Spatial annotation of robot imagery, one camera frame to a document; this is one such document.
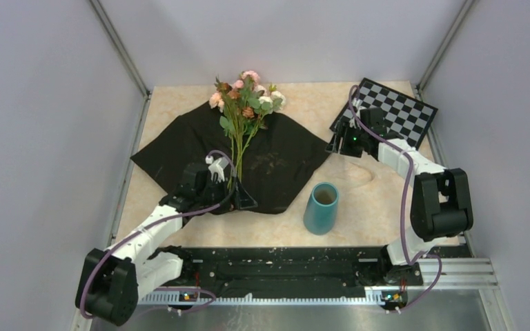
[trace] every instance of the flower bouquet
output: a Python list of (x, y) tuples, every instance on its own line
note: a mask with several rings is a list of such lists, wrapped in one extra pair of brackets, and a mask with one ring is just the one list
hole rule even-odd
[(282, 110), (286, 105), (285, 96), (277, 91), (275, 85), (265, 88), (259, 83), (259, 75), (252, 70), (242, 72), (232, 85), (216, 78), (216, 92), (209, 100), (210, 106), (218, 108), (223, 114), (220, 126), (230, 139), (231, 159), (239, 181), (242, 180), (243, 153), (251, 139), (257, 131), (267, 129), (267, 115)]

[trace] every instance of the orange flower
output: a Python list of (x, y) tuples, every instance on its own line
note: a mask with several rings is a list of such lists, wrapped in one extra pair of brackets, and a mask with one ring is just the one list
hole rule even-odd
[(218, 90), (224, 93), (227, 93), (228, 91), (232, 89), (233, 88), (228, 83), (220, 83), (220, 86), (218, 87)]
[(251, 107), (245, 107), (243, 109), (243, 116), (245, 116), (247, 119), (252, 119), (255, 117), (255, 112), (253, 112), (253, 109)]
[(237, 90), (231, 90), (231, 91), (228, 93), (228, 96), (229, 96), (231, 99), (235, 100), (235, 99), (240, 98), (240, 97), (241, 97), (241, 94), (240, 94), (239, 91), (237, 91)]

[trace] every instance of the metal floor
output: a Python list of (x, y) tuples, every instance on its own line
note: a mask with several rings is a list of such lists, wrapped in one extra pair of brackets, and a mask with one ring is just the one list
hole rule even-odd
[(385, 314), (374, 305), (213, 306), (178, 317), (165, 308), (139, 306), (121, 328), (96, 321), (91, 331), (285, 331), (285, 330), (490, 330), (477, 290), (434, 290), (409, 311)]

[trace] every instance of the white flower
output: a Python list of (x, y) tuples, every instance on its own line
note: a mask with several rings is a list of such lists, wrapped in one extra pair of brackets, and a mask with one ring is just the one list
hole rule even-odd
[(279, 110), (283, 110), (283, 108), (285, 107), (285, 104), (287, 103), (287, 99), (285, 98), (285, 96), (280, 91), (271, 92), (271, 99), (272, 100), (277, 100), (277, 99), (281, 99), (282, 100), (281, 105), (279, 105)]
[(269, 94), (269, 90), (265, 88), (263, 85), (257, 85), (253, 88), (255, 92), (261, 92), (263, 91), (263, 95), (266, 97)]
[(270, 97), (266, 97), (266, 96), (260, 97), (260, 98), (259, 98), (259, 102), (260, 102), (261, 104), (263, 104), (263, 102), (269, 102), (270, 104), (273, 105), (273, 100), (271, 100)]

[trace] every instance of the pink rose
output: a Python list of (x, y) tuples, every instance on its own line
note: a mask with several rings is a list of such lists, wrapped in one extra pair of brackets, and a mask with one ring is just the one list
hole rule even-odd
[(210, 97), (210, 100), (208, 100), (208, 103), (210, 104), (211, 108), (214, 108), (214, 107), (218, 106), (218, 103), (220, 101), (222, 101), (222, 96), (220, 95), (220, 92), (215, 92)]
[(241, 78), (245, 79), (247, 76), (251, 76), (251, 78), (253, 78), (253, 81), (255, 82), (255, 84), (259, 84), (259, 81), (261, 80), (261, 77), (259, 77), (259, 75), (256, 72), (252, 71), (252, 70), (248, 70), (248, 71), (243, 72), (243, 74), (241, 75)]
[(237, 90), (240, 90), (241, 88), (243, 88), (243, 86), (245, 86), (245, 83), (243, 83), (242, 80), (238, 79), (234, 84), (233, 84), (233, 88), (236, 88)]

